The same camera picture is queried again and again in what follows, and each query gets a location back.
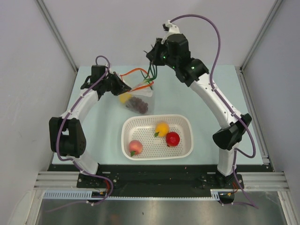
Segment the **clear zip top bag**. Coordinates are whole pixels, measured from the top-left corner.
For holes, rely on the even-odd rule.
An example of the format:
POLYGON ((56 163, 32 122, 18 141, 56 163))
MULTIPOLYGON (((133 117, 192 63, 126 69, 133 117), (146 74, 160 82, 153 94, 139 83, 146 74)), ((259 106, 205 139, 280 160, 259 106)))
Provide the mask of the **clear zip top bag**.
POLYGON ((119 77, 131 88, 119 95, 122 105, 140 115, 153 114, 155 103, 152 76, 145 69, 138 67, 120 74, 119 77))

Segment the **fake orange fruit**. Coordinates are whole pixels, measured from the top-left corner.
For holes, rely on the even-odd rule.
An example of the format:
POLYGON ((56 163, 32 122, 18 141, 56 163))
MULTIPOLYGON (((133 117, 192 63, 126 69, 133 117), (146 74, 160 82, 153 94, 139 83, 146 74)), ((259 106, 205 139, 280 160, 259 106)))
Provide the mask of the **fake orange fruit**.
POLYGON ((155 127, 155 137, 165 137, 169 133, 169 125, 165 122, 160 122, 155 127))

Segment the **fake pink peach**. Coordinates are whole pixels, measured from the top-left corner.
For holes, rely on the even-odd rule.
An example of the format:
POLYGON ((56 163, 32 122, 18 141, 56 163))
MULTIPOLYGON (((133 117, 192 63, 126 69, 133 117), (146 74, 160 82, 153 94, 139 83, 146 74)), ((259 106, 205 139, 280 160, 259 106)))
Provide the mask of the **fake pink peach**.
POLYGON ((143 145, 138 140, 132 140, 129 143, 130 156, 141 154, 143 151, 143 145))

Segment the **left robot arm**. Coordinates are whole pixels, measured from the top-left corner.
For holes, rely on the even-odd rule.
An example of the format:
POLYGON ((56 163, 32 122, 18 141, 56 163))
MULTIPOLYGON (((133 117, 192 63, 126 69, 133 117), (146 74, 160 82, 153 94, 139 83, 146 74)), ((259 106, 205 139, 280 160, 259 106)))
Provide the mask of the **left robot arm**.
POLYGON ((49 120, 52 152, 57 154, 59 160, 72 162, 80 172, 88 175, 87 182, 95 188, 103 184, 104 178, 97 172, 98 163, 86 151, 82 122, 105 93, 118 96, 131 89, 108 65, 93 65, 73 106, 61 116, 49 120))

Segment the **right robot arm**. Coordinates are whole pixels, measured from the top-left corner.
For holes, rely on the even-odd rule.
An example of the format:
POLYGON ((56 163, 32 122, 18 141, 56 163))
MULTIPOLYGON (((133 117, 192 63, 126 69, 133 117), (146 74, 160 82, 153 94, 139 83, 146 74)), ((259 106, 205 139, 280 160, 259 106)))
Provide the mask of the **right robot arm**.
POLYGON ((166 39, 157 38, 147 54, 147 59, 155 66, 168 66, 175 71, 181 83, 190 87, 212 111, 220 129, 212 136, 219 147, 218 175, 216 182, 221 188, 227 188, 233 183, 234 148, 238 147, 242 136, 251 123, 251 116, 241 114, 218 91, 205 64, 191 57, 188 40, 183 34, 172 34, 166 39))

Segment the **fake yellow lemon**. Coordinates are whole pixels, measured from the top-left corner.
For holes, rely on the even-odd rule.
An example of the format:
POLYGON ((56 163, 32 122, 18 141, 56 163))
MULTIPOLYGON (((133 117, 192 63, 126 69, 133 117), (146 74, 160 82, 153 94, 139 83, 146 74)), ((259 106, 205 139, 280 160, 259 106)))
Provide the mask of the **fake yellow lemon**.
POLYGON ((124 93, 119 95, 119 100, 122 104, 125 104, 131 97, 132 95, 130 93, 124 93))

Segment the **fake purple grapes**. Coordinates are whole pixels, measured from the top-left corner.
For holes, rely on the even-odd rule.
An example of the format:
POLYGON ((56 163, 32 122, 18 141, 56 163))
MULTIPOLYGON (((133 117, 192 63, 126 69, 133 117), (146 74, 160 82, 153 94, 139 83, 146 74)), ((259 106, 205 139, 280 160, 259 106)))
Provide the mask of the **fake purple grapes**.
POLYGON ((148 112, 148 103, 144 102, 141 98, 131 97, 125 106, 136 113, 145 114, 148 112))

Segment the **white perforated plastic basket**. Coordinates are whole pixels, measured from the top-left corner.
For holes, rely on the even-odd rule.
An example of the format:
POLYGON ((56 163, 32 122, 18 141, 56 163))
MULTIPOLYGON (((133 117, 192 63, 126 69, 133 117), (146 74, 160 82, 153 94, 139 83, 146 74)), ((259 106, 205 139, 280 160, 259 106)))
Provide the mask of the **white perforated plastic basket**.
POLYGON ((135 161, 185 158, 193 151, 194 140, 188 119, 178 114, 135 116, 127 119, 122 127, 121 147, 125 157, 135 161), (155 137, 156 125, 165 122, 170 132, 179 135, 177 146, 167 146, 165 137, 155 137), (132 155, 129 143, 137 140, 143 150, 132 155))

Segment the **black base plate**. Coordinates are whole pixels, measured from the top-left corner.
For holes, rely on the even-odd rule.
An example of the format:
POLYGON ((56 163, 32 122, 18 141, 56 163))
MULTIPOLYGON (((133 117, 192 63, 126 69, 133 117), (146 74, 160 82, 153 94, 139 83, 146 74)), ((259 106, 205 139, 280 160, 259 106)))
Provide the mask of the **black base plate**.
POLYGON ((207 197, 211 189, 238 184, 216 165, 101 165, 97 176, 112 181, 113 197, 207 197))

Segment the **aluminium frame rail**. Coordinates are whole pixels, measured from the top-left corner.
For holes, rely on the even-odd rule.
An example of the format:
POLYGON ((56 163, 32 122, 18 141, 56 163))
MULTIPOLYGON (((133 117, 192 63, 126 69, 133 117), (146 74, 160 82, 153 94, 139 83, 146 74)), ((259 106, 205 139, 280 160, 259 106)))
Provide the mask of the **aluminium frame rail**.
POLYGON ((246 84, 246 79, 243 71, 240 67, 236 67, 236 73, 240 82, 241 90, 243 92, 246 106, 249 113, 252 116, 252 127, 254 129, 256 141, 260 151, 260 156, 263 161, 263 169, 265 172, 243 172, 244 189, 246 191, 263 191, 263 192, 284 192, 290 191, 288 183, 286 181, 285 174, 283 172, 275 172, 273 164, 271 162, 268 148, 259 124, 257 113, 250 96, 249 88, 246 84))

